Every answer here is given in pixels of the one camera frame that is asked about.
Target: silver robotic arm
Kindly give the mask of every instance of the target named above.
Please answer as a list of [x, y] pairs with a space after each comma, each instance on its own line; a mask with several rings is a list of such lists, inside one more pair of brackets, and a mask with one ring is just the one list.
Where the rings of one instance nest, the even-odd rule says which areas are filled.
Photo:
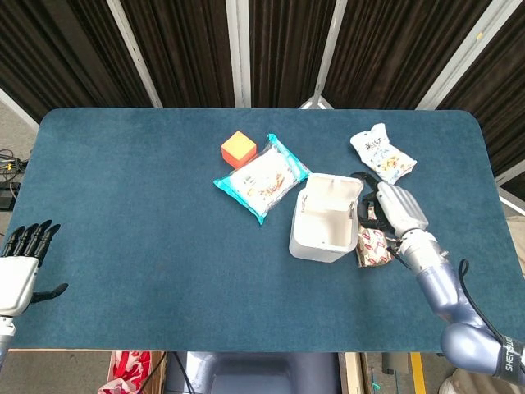
[[462, 369], [525, 385], [523, 343], [499, 334], [472, 301], [462, 282], [468, 262], [460, 264], [460, 275], [453, 270], [447, 252], [427, 232], [428, 220], [408, 191], [358, 174], [373, 189], [365, 199], [380, 205], [375, 207], [376, 215], [384, 219], [383, 226], [366, 218], [363, 225], [395, 234], [399, 242], [391, 251], [415, 275], [432, 311], [449, 324], [441, 336], [445, 357]]
[[29, 304], [51, 300], [67, 288], [62, 283], [53, 291], [33, 292], [37, 273], [49, 244], [60, 225], [51, 221], [17, 228], [7, 240], [0, 257], [0, 369], [16, 333], [13, 319], [25, 312]]

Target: plastic package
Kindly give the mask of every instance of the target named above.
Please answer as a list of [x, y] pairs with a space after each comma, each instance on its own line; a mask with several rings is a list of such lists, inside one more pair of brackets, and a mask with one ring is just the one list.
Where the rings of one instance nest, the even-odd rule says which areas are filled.
[[[368, 207], [368, 218], [377, 219], [373, 207]], [[359, 225], [357, 245], [359, 267], [376, 267], [390, 262], [392, 255], [387, 247], [387, 239], [383, 231]]]
[[263, 224], [268, 211], [309, 173], [275, 135], [269, 134], [268, 144], [252, 161], [213, 183]]
[[416, 161], [390, 145], [385, 123], [377, 123], [370, 131], [354, 135], [350, 143], [358, 151], [361, 161], [385, 182], [394, 185], [404, 174], [412, 171]]

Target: yellow stripe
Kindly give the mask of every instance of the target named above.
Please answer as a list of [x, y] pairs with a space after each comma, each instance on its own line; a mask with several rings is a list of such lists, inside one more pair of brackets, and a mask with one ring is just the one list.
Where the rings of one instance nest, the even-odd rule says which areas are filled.
[[416, 394], [427, 394], [425, 390], [425, 378], [423, 376], [423, 364], [420, 353], [410, 353], [412, 361], [413, 388]]

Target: sponge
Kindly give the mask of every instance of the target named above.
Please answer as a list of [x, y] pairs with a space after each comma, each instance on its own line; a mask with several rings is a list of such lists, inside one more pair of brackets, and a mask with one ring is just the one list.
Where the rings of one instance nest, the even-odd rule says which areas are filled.
[[236, 131], [221, 145], [222, 158], [234, 169], [243, 167], [257, 153], [257, 145], [240, 131]]

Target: black cable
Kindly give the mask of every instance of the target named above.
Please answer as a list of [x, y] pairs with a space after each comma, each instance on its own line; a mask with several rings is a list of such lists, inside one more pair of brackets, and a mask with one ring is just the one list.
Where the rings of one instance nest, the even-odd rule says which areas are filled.
[[188, 386], [188, 390], [190, 394], [197, 394], [191, 385], [191, 382], [189, 381], [188, 374], [186, 373], [186, 370], [184, 368], [184, 365], [182, 364], [182, 361], [180, 361], [180, 357], [177, 354], [176, 351], [172, 351], [172, 354], [175, 356], [175, 359], [177, 360], [177, 364], [180, 367], [180, 370], [182, 371], [182, 374], [184, 375], [184, 380], [186, 381], [186, 386]]
[[5, 182], [11, 182], [20, 174], [25, 172], [27, 162], [29, 160], [21, 160], [17, 158], [10, 149], [0, 149], [0, 164], [3, 164], [0, 169]]
[[153, 375], [157, 372], [158, 367], [160, 367], [161, 362], [166, 358], [166, 355], [167, 355], [167, 351], [164, 352], [161, 359], [158, 361], [157, 365], [155, 365], [155, 368], [153, 369], [153, 371], [148, 375], [146, 380], [144, 380], [144, 383], [142, 383], [142, 386], [140, 386], [140, 389], [137, 391], [137, 394], [140, 394], [146, 388], [146, 386], [148, 386], [149, 381], [151, 380]]
[[406, 268], [410, 269], [410, 267], [406, 264], [406, 262], [403, 260], [403, 258], [392, 248], [391, 246], [387, 247], [386, 250], [390, 252], [396, 259], [398, 259]]
[[[473, 298], [468, 293], [467, 287], [465, 286], [465, 280], [464, 276], [468, 272], [468, 260], [463, 259], [459, 263], [459, 269], [458, 269], [458, 276], [459, 276], [459, 284], [461, 285], [461, 290], [463, 290], [463, 293], [465, 294], [465, 297], [467, 297], [468, 302], [472, 306], [472, 308], [476, 311], [476, 313], [479, 315], [480, 318], [482, 318], [484, 324], [489, 328], [489, 330], [492, 331], [492, 334], [494, 334], [495, 339], [500, 343], [500, 345], [504, 345], [504, 339], [503, 336], [500, 334], [498, 330], [495, 329], [495, 327], [492, 325], [491, 322], [489, 322], [489, 319], [483, 314], [483, 312], [477, 307], [476, 303], [474, 302]], [[519, 368], [522, 370], [523, 373], [525, 373], [525, 366], [523, 366], [523, 363], [519, 364]]]

